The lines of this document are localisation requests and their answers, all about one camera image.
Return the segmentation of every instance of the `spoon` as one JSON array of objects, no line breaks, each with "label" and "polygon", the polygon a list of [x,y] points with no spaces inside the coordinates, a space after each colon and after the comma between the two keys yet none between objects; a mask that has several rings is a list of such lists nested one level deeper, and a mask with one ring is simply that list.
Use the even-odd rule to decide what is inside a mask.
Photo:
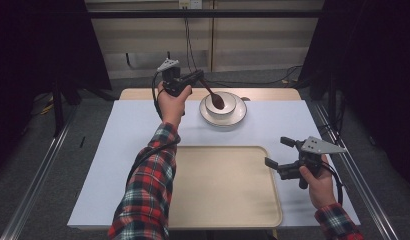
[{"label": "spoon", "polygon": [[203,79],[199,81],[206,88],[206,90],[208,90],[209,94],[211,94],[212,105],[214,105],[214,107],[217,109],[220,109],[220,110],[223,109],[224,108],[223,98],[220,95],[213,93],[211,89],[209,88],[208,84]]}]

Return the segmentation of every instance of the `hand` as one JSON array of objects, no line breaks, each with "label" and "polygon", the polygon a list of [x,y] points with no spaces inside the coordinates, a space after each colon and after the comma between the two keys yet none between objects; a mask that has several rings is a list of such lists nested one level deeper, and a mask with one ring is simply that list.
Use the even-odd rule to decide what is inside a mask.
[{"label": "hand", "polygon": [[[325,155],[322,155],[321,159],[323,162],[328,163]],[[336,199],[333,194],[332,174],[327,169],[322,168],[320,176],[317,178],[315,178],[305,166],[301,166],[299,171],[301,172],[302,177],[304,177],[309,184],[310,199],[315,208],[320,209],[336,203]]]},{"label": "hand", "polygon": [[162,82],[158,84],[158,104],[161,108],[162,122],[168,122],[178,128],[181,117],[184,113],[184,107],[187,97],[192,94],[192,87],[188,85],[178,97],[173,97],[168,94],[162,86]]}]

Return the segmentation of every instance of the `plaid shirt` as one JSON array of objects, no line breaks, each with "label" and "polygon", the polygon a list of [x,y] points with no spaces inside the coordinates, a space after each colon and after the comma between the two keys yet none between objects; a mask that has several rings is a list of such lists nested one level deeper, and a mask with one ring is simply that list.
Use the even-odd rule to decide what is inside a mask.
[{"label": "plaid shirt", "polygon": [[[176,128],[161,124],[148,147],[142,149],[136,160],[151,149],[174,142]],[[126,192],[118,205],[108,236],[111,239],[168,239],[168,212],[176,172],[172,145],[150,156],[132,174]]]},{"label": "plaid shirt", "polygon": [[357,226],[339,203],[320,208],[315,213],[315,219],[327,239],[361,240],[364,239]]}]

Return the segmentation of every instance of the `person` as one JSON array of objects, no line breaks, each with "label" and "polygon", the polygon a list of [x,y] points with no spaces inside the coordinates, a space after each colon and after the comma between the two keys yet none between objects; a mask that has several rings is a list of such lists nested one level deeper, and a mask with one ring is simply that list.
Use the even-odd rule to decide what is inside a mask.
[{"label": "person", "polygon": [[[180,141],[177,130],[191,91],[188,86],[178,97],[173,97],[163,91],[162,82],[158,85],[162,123],[136,157],[135,163],[141,163],[128,176],[125,194],[108,230],[110,239],[169,239],[168,214]],[[309,184],[311,202],[318,209],[315,218],[326,238],[363,239],[357,226],[336,203],[330,172],[323,170],[318,178],[304,166],[300,172]]]}]

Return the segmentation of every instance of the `wooden tray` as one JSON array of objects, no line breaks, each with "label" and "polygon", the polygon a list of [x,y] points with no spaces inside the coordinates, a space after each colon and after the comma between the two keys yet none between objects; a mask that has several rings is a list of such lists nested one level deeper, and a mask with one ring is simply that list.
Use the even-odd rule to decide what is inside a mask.
[{"label": "wooden tray", "polygon": [[258,146],[179,146],[170,229],[278,226],[282,213],[266,156]]}]

